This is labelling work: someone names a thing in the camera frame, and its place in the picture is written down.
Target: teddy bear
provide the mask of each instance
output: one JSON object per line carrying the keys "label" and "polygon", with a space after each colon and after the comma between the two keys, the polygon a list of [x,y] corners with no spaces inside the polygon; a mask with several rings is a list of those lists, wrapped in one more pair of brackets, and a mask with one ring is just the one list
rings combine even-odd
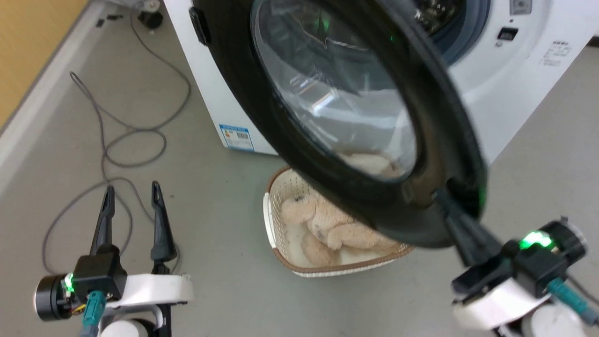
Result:
{"label": "teddy bear", "polygon": [[281,220],[286,225],[308,227],[301,247],[308,261],[319,267],[335,265],[342,246],[391,252],[400,245],[352,218],[313,190],[285,200]]}

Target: woven basket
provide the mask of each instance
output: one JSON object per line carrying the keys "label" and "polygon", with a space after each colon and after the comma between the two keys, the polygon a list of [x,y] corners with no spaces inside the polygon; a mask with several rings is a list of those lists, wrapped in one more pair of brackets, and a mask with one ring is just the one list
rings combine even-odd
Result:
{"label": "woven basket", "polygon": [[303,237],[301,231],[306,232],[307,228],[305,226],[303,229],[288,228],[280,218],[281,205],[285,200],[305,194],[312,189],[290,167],[284,167],[272,176],[264,194],[264,223],[268,241],[273,248],[274,255],[293,273],[307,278],[346,275],[383,266],[412,251],[413,247],[402,244],[396,251],[388,255],[381,256],[374,252],[362,255],[346,254],[346,258],[341,261],[342,264],[314,267],[305,257],[302,258],[303,253],[299,249]]}

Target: green led light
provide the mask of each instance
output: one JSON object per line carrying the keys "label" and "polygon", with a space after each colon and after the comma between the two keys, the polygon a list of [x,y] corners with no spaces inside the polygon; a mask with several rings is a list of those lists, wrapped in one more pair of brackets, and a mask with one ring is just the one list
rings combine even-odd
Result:
{"label": "green led light", "polygon": [[480,208],[485,207],[485,201],[486,201],[486,191],[484,189],[481,189],[479,191],[479,206],[480,206]]}
{"label": "green led light", "polygon": [[65,287],[66,290],[74,293],[75,289],[73,289],[73,274],[69,273],[66,277],[65,277]]}
{"label": "green led light", "polygon": [[543,247],[549,247],[553,245],[553,240],[542,231],[534,231],[520,241],[520,249],[527,249],[535,243]]}

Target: gray cable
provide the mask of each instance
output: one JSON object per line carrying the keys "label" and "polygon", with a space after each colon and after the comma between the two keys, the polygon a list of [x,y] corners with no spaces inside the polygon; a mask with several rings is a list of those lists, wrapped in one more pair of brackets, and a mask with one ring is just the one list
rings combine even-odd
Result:
{"label": "gray cable", "polygon": [[[142,4],[141,1],[138,2],[134,6],[134,9],[131,10],[131,14],[129,15],[129,25],[131,27],[131,31],[133,32],[133,34],[135,35],[135,37],[137,38],[137,40],[140,42],[140,44],[150,54],[152,54],[152,56],[154,56],[156,59],[158,59],[161,63],[163,63],[163,64],[167,65],[169,68],[171,68],[175,73],[177,73],[179,75],[179,77],[181,77],[181,79],[183,79],[183,81],[185,81],[185,84],[187,84],[187,94],[185,96],[185,99],[181,103],[181,106],[179,106],[179,108],[169,118],[167,118],[163,122],[161,122],[161,123],[159,123],[159,124],[157,124],[157,125],[155,125],[153,127],[141,128],[141,127],[136,127],[135,125],[127,124],[127,123],[121,121],[115,115],[113,115],[108,110],[106,110],[105,108],[103,108],[96,101],[96,99],[94,99],[92,93],[89,91],[89,89],[87,88],[87,86],[83,83],[83,81],[81,81],[81,79],[79,78],[79,76],[77,76],[77,74],[73,73],[73,72],[69,73],[69,75],[71,76],[71,79],[73,80],[73,82],[75,83],[75,85],[79,88],[79,90],[81,91],[81,93],[92,104],[93,110],[94,110],[96,116],[98,117],[98,125],[99,125],[99,130],[100,130],[100,145],[101,145],[101,148],[102,148],[102,159],[101,159],[101,162],[100,162],[100,171],[102,173],[102,181],[100,181],[100,182],[98,182],[98,183],[96,183],[96,184],[88,187],[83,192],[81,192],[78,196],[76,196],[74,199],[72,199],[71,201],[69,201],[69,203],[58,213],[58,215],[56,216],[56,218],[52,221],[52,223],[48,227],[48,229],[46,231],[46,235],[44,236],[44,241],[42,243],[41,260],[42,260],[42,264],[44,265],[44,269],[46,270],[46,272],[48,272],[50,274],[56,274],[56,272],[54,270],[52,270],[48,266],[47,257],[46,257],[46,249],[47,249],[47,245],[48,245],[48,239],[49,239],[52,231],[54,230],[54,228],[56,227],[56,224],[60,221],[60,219],[63,217],[63,215],[65,213],[67,213],[84,196],[88,195],[90,192],[96,190],[97,188],[105,187],[106,185],[108,185],[110,183],[117,182],[117,181],[124,181],[124,182],[126,182],[131,187],[131,190],[133,190],[133,193],[135,194],[135,198],[137,199],[137,202],[141,206],[141,209],[144,211],[144,213],[146,215],[146,218],[150,221],[151,224],[154,223],[154,217],[152,217],[151,214],[147,211],[146,207],[144,206],[143,202],[141,201],[140,193],[137,191],[137,188],[135,187],[135,185],[133,184],[133,182],[131,180],[125,178],[125,177],[108,177],[108,175],[106,174],[106,167],[105,167],[105,162],[106,161],[110,162],[112,165],[115,165],[117,167],[123,167],[123,168],[142,167],[142,166],[148,165],[150,163],[153,163],[158,158],[160,158],[162,156],[162,154],[164,154],[164,152],[167,149],[167,138],[160,131],[160,129],[162,127],[164,127],[165,125],[169,124],[170,122],[172,122],[173,119],[175,119],[178,115],[181,114],[181,112],[183,111],[183,108],[185,107],[185,105],[189,101],[189,97],[191,96],[191,83],[189,82],[189,79],[185,76],[185,74],[183,74],[183,72],[181,70],[179,70],[177,67],[175,67],[172,63],[168,62],[166,59],[164,59],[163,57],[159,56],[152,49],[150,49],[145,44],[145,42],[141,39],[141,37],[140,37],[139,33],[137,32],[137,30],[135,30],[135,26],[133,24],[133,16],[134,16],[134,13],[135,13],[134,10],[136,8],[139,8],[141,4]],[[112,140],[111,142],[109,142],[108,144],[106,144],[106,139],[105,139],[105,135],[104,135],[104,121],[102,120],[102,113],[105,113],[108,117],[110,117],[112,120],[114,120],[118,124],[121,124],[122,126],[124,126],[125,128],[127,128],[127,130],[129,130],[129,131],[123,133],[122,135],[116,137],[114,140]],[[127,137],[130,137],[130,136],[133,136],[134,134],[139,134],[139,133],[153,133],[153,134],[157,134],[157,135],[159,135],[161,137],[161,139],[162,139],[162,147],[161,147],[161,149],[160,149],[160,151],[158,152],[157,155],[155,155],[154,157],[152,157],[152,158],[150,158],[148,160],[144,160],[144,161],[141,161],[141,162],[138,162],[138,163],[121,163],[121,162],[119,162],[117,160],[114,160],[114,159],[112,159],[110,157],[110,155],[108,154],[108,151],[113,146],[117,145],[123,139],[125,139]],[[129,206],[125,203],[125,201],[123,200],[123,198],[121,198],[121,196],[118,193],[115,193],[115,196],[116,196],[116,200],[119,202],[119,204],[121,206],[123,206],[123,208],[125,209],[125,212],[127,213],[127,216],[129,217],[129,227],[128,227],[127,236],[125,237],[125,243],[123,243],[123,246],[120,249],[121,254],[123,254],[125,252],[125,250],[127,249],[127,246],[129,245],[129,240],[131,239],[131,233],[133,232],[133,216],[131,214],[131,210],[130,210]],[[173,266],[173,272],[175,270],[177,270],[177,268],[179,267],[179,265],[181,263],[181,249],[179,248],[178,245],[176,245],[176,248],[177,248],[177,258],[176,258],[175,264]]]}

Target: white baseboard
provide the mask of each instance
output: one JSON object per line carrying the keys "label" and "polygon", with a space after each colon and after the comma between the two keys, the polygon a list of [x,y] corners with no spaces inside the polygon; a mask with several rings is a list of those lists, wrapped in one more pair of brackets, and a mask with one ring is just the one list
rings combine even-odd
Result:
{"label": "white baseboard", "polygon": [[116,8],[104,1],[90,2],[0,134],[0,195],[69,89],[67,72],[81,69],[102,35],[104,30],[96,29],[98,19]]}

